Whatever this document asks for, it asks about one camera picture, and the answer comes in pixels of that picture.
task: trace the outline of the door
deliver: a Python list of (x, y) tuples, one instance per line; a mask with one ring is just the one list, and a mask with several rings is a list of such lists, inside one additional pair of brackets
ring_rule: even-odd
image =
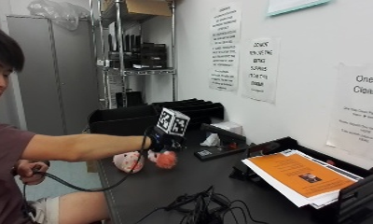
[(66, 124), (50, 20), (9, 16), (9, 25), (10, 35), (26, 54), (25, 70), (17, 76), (27, 129), (41, 134), (62, 135)]

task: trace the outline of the paper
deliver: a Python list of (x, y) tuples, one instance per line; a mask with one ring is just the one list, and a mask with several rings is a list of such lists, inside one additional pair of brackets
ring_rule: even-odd
[(327, 143), (373, 159), (373, 64), (340, 66)]
[(243, 95), (275, 104), (280, 39), (255, 39), (247, 50)]
[(211, 24), (212, 68), (210, 85), (220, 91), (238, 90), (242, 9), (230, 3), (214, 9)]
[(340, 189), (363, 179), (340, 168), (336, 173), (329, 168), (332, 165), (317, 162), (299, 150), (248, 158), (243, 162), (299, 207), (311, 204), (319, 209), (335, 203)]
[(305, 7), (313, 7), (331, 0), (271, 0), (270, 16), (291, 12)]

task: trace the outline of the file organizer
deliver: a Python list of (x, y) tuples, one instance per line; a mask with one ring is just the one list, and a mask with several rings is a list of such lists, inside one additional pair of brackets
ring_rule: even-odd
[(159, 113), (152, 105), (97, 110), (89, 116), (90, 132), (111, 135), (144, 135), (146, 129), (158, 122)]
[(159, 113), (166, 107), (187, 115), (191, 118), (187, 128), (190, 131), (200, 129), (203, 123), (211, 124), (212, 118), (224, 119), (224, 105), (222, 103), (214, 103), (212, 101), (198, 100), (198, 98), (152, 103), (152, 106)]
[[(329, 157), (328, 155), (300, 146), (297, 141), (291, 137), (273, 140), (260, 145), (252, 144), (251, 148), (244, 152), (242, 160), (256, 156), (262, 150), (264, 154), (272, 154), (287, 149), (297, 149), (320, 161), (335, 161), (337, 167), (364, 177), (364, 180), (340, 191), (340, 197), (336, 203), (321, 209), (311, 207), (303, 208), (309, 209), (312, 212), (312, 218), (324, 223), (349, 224), (360, 223), (371, 217), (373, 215), (373, 168), (367, 170), (345, 161)], [(252, 169), (242, 162), (242, 160), (239, 160), (234, 166), (231, 178), (251, 181), (260, 186), (268, 186), (267, 183), (263, 183), (266, 181), (262, 177), (254, 173)]]

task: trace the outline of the gray cabinet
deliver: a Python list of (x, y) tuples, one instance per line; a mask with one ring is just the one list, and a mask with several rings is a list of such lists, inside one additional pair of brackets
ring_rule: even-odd
[(26, 54), (18, 80), (27, 128), (50, 135), (81, 133), (99, 108), (90, 22), (81, 21), (77, 31), (41, 17), (9, 16), (9, 24)]

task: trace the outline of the paper sign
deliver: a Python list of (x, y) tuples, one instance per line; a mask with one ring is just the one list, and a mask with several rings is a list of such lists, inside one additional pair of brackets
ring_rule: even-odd
[(373, 159), (373, 64), (340, 66), (327, 143)]
[(212, 69), (210, 85), (220, 91), (238, 90), (242, 9), (230, 3), (212, 14)]
[(244, 71), (244, 95), (275, 103), (280, 39), (255, 39), (248, 45)]
[(240, 20), (242, 9), (238, 3), (230, 3), (214, 9), (212, 45), (239, 43)]

